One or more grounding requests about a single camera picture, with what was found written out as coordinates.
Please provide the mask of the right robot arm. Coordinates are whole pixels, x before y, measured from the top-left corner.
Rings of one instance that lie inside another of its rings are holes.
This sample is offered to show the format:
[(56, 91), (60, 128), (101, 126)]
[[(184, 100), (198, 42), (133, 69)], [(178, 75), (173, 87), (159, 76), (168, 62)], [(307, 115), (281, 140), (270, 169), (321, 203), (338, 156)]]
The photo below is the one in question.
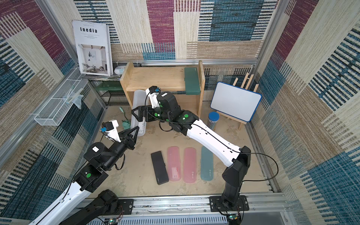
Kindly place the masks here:
[(182, 109), (171, 92), (161, 91), (157, 86), (145, 90), (144, 104), (133, 109), (132, 115), (139, 122), (168, 123), (173, 131), (199, 142), (215, 154), (226, 166), (222, 173), (226, 184), (221, 203), (228, 211), (237, 207), (241, 186), (251, 163), (248, 147), (241, 148), (222, 138), (196, 114)]

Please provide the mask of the black pencil case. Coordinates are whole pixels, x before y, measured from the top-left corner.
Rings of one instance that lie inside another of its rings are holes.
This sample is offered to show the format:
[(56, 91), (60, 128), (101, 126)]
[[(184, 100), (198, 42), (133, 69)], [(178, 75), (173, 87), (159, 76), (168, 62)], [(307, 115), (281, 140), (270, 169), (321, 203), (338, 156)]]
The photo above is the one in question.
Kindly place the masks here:
[(154, 168), (154, 173), (158, 185), (169, 182), (166, 165), (161, 151), (151, 154), (151, 160)]

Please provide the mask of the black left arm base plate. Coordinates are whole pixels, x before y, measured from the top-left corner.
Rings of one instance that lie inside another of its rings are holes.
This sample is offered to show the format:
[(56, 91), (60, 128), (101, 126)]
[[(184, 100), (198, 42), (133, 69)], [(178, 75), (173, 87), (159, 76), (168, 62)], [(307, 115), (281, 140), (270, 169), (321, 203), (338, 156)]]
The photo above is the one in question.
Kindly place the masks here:
[(134, 199), (119, 199), (116, 215), (131, 215), (133, 210)]

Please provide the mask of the pink pencil case with label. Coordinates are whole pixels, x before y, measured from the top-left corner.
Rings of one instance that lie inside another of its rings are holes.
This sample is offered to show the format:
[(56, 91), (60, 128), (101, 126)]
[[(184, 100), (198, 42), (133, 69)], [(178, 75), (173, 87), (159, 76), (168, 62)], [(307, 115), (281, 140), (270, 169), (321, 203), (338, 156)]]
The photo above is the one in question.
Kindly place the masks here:
[(180, 149), (177, 146), (167, 149), (167, 172), (170, 181), (177, 182), (181, 179)]

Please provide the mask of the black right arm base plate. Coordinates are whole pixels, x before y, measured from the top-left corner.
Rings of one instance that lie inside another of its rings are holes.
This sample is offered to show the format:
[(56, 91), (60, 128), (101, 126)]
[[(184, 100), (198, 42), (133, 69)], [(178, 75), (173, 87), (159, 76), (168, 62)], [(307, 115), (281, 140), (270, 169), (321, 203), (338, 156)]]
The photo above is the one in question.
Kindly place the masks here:
[(209, 197), (211, 212), (242, 212), (249, 211), (247, 197), (240, 195), (236, 203), (231, 203), (222, 196)]

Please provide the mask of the dark green pencil case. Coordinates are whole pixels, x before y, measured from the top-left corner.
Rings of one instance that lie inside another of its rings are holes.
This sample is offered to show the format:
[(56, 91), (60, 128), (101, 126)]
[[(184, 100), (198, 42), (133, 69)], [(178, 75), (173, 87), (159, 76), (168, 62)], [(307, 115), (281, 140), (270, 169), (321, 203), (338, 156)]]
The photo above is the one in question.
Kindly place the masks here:
[(197, 67), (185, 67), (184, 80), (186, 95), (200, 95), (201, 90)]

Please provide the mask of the plain pink pencil case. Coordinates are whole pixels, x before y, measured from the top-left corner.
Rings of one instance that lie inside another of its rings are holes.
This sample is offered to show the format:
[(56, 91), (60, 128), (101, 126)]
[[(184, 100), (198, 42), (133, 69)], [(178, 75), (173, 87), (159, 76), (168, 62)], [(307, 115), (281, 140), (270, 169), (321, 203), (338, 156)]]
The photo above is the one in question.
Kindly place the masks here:
[(195, 183), (197, 180), (197, 150), (195, 148), (184, 150), (183, 180), (185, 183)]

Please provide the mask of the clear white pencil case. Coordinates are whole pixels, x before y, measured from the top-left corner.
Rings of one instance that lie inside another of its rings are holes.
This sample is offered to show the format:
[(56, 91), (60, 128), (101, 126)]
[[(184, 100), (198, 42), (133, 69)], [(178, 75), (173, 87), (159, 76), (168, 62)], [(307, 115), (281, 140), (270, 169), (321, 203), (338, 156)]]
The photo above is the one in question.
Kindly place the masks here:
[[(134, 92), (132, 109), (135, 109), (135, 114), (137, 117), (139, 116), (139, 111), (137, 110), (137, 108), (139, 106), (144, 105), (146, 95), (147, 95), (146, 91), (144, 91), (144, 90), (136, 90)], [(138, 119), (134, 115), (131, 116), (131, 127), (130, 128), (134, 128), (134, 127), (138, 126), (139, 127), (139, 131), (138, 131), (139, 137), (145, 135), (146, 125), (147, 125), (147, 123), (146, 123), (145, 119), (143, 119), (142, 122), (139, 122)]]

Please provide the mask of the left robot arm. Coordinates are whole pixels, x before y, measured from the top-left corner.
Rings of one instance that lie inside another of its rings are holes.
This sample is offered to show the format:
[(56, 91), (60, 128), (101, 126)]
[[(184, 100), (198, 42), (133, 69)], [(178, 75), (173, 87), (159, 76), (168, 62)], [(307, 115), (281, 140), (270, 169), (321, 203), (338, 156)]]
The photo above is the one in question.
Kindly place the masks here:
[(87, 164), (74, 176), (66, 190), (36, 219), (32, 225), (86, 225), (98, 216), (122, 214), (123, 206), (118, 196), (110, 191), (102, 191), (97, 198), (70, 215), (72, 210), (93, 193), (108, 177), (107, 172), (119, 158), (125, 156), (126, 150), (133, 150), (137, 142), (139, 127), (122, 132), (102, 129), (103, 134), (113, 140), (110, 148), (103, 143), (92, 144), (85, 153)]

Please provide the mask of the light blue pencil case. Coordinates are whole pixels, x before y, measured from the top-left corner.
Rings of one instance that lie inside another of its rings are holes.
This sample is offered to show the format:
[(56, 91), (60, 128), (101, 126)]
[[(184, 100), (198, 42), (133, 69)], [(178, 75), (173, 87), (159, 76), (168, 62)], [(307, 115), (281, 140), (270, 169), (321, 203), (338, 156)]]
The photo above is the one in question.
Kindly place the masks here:
[(200, 176), (203, 181), (212, 181), (214, 177), (213, 153), (206, 147), (201, 149)]

